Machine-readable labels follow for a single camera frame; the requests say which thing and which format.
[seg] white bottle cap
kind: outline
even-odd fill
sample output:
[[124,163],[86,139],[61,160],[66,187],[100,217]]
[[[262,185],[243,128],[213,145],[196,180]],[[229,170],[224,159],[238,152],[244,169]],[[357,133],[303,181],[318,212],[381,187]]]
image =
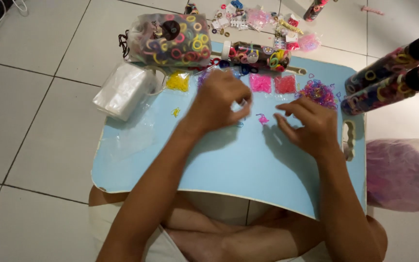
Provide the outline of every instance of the white bottle cap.
[[230,52],[231,45],[232,45],[231,41],[224,41],[223,50],[221,52],[221,59],[223,60],[229,59],[229,52]]

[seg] white shorts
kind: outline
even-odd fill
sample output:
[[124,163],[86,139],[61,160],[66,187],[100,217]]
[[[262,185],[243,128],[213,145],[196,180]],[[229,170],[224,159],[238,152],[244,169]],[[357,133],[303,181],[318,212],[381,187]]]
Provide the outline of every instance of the white shorts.
[[[97,205],[89,207],[89,220],[93,237],[95,239],[96,251],[100,252],[101,247],[108,235],[111,224],[119,212],[123,202]],[[171,237],[166,233],[162,226],[154,231],[147,242],[144,251],[145,262],[188,262],[180,252]],[[300,257],[280,260],[278,262],[332,262],[324,242],[321,242],[310,251]]]

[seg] knee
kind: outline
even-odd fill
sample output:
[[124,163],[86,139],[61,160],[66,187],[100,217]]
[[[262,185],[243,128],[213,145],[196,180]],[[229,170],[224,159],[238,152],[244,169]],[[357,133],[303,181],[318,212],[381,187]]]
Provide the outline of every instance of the knee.
[[122,202],[127,198],[128,195],[128,192],[110,194],[102,191],[101,189],[95,186],[92,186],[92,188],[90,189],[89,206]]
[[387,252],[387,234],[384,227],[376,219],[366,216],[371,232],[379,248],[381,259],[384,260]]

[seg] drawstring bag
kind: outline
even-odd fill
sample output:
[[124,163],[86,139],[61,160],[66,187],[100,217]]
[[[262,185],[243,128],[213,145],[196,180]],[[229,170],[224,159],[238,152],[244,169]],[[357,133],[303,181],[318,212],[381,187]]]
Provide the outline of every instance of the drawstring bag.
[[156,66],[207,66],[211,40],[206,16],[140,15],[127,32],[127,51]]
[[378,139],[366,144],[368,205],[419,211],[419,139]]

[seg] hand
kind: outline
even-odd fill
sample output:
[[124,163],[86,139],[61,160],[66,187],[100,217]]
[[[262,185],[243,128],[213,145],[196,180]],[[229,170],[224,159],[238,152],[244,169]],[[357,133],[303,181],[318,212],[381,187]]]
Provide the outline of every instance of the hand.
[[[245,104],[234,112],[230,106],[234,101]],[[204,135],[218,128],[234,125],[238,120],[250,114],[251,91],[236,79],[230,70],[213,70],[201,86],[195,101],[182,122],[187,129],[198,135]]]
[[288,139],[313,158],[342,152],[337,142],[337,113],[334,110],[308,98],[299,98],[276,108],[285,110],[286,116],[294,114],[302,122],[304,127],[294,129],[281,114],[274,114],[278,127]]

